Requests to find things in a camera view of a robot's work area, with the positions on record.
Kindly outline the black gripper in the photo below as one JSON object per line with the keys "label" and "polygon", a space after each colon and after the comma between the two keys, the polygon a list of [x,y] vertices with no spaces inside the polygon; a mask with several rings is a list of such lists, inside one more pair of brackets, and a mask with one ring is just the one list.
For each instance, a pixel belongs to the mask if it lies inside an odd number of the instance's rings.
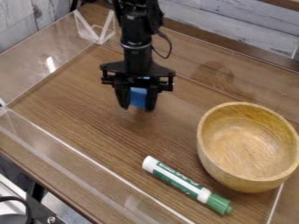
{"label": "black gripper", "polygon": [[115,88],[121,107],[129,109],[131,88],[149,88],[145,108],[155,110],[159,91],[174,90],[175,71],[154,60],[153,43],[145,45],[122,44],[125,59],[101,65],[102,83]]}

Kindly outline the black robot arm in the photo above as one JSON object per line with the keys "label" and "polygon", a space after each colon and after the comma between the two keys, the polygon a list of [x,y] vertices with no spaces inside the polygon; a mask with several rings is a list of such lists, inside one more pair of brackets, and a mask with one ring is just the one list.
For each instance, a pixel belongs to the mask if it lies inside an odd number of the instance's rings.
{"label": "black robot arm", "polygon": [[113,0],[117,21],[122,28],[121,45],[125,59],[101,65],[102,83],[115,89],[121,107],[139,103],[145,111],[155,110],[158,95],[174,90],[175,71],[154,61],[153,36],[171,40],[159,29],[165,13],[158,0]]}

